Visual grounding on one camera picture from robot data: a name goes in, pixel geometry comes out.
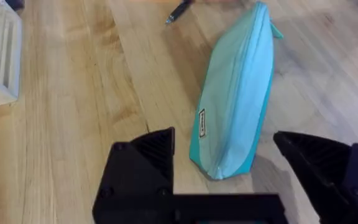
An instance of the pencil case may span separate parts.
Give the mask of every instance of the pencil case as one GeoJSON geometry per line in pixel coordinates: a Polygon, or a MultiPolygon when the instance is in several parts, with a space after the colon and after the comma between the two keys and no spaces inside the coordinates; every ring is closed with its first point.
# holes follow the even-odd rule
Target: pencil case
{"type": "Polygon", "coordinates": [[[269,10],[256,2],[217,42],[191,135],[190,159],[212,179],[250,171],[273,77],[269,10]]]}

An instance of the wood grain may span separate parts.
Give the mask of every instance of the wood grain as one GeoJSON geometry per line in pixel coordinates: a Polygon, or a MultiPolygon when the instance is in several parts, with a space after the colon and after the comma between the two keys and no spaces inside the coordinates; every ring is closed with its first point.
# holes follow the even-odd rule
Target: wood grain
{"type": "Polygon", "coordinates": [[[358,0],[266,0],[285,39],[252,172],[205,178],[188,158],[214,43],[252,5],[200,1],[31,0],[21,94],[0,106],[0,223],[92,223],[110,145],[177,130],[175,192],[278,192],[290,223],[317,223],[272,142],[277,130],[358,142],[358,0]]]}

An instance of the pen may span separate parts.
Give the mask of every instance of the pen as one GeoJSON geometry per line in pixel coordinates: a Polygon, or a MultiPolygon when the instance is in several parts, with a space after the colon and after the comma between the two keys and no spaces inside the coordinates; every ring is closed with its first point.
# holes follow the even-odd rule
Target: pen
{"type": "Polygon", "coordinates": [[[180,5],[168,16],[168,19],[165,21],[165,23],[170,24],[171,22],[178,19],[178,17],[186,11],[190,4],[191,0],[183,0],[183,2],[180,3],[180,5]]]}

